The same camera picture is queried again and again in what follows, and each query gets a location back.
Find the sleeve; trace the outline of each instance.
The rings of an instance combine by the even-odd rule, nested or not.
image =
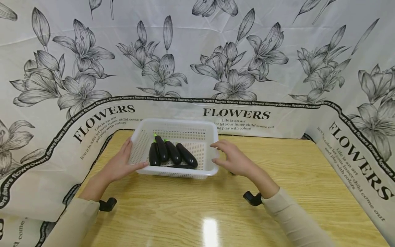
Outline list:
[[[262,198],[262,203],[295,247],[335,246],[327,233],[282,188],[273,197]]]
[[[42,247],[77,247],[96,222],[100,204],[75,198],[61,216]]]

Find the white backdrop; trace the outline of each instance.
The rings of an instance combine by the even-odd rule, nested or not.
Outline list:
[[[306,133],[395,245],[394,8],[0,0],[0,245],[41,246],[112,134],[149,117]]]

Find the black clamp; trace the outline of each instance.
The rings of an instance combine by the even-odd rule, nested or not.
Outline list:
[[[100,200],[99,203],[100,203],[100,207],[99,207],[100,211],[111,212],[115,207],[117,200],[113,197],[110,197],[106,202]]]
[[[261,193],[256,194],[254,196],[250,191],[247,191],[243,195],[244,199],[248,201],[248,203],[254,207],[262,204],[262,195]]]

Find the wooden table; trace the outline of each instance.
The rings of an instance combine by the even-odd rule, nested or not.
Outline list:
[[[87,180],[119,150],[132,131],[118,131]],[[339,246],[388,246],[316,145],[307,140],[220,136],[236,143],[328,232]],[[83,246],[290,246],[245,177],[223,168],[206,180],[139,175],[111,184],[103,199],[118,200],[100,212]]]

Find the basket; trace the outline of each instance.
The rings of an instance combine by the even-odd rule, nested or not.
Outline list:
[[[210,144],[218,141],[217,126],[211,122],[186,121],[173,119],[144,119],[132,135],[133,147],[130,154],[130,163],[135,164],[148,161],[154,133],[162,139],[171,141],[174,145],[181,142],[197,160],[195,170],[171,168],[171,159],[161,166],[147,166],[137,172],[140,174],[159,175],[169,177],[187,177],[193,179],[206,179],[218,172],[218,166],[211,160],[219,157],[218,150],[211,148]]]

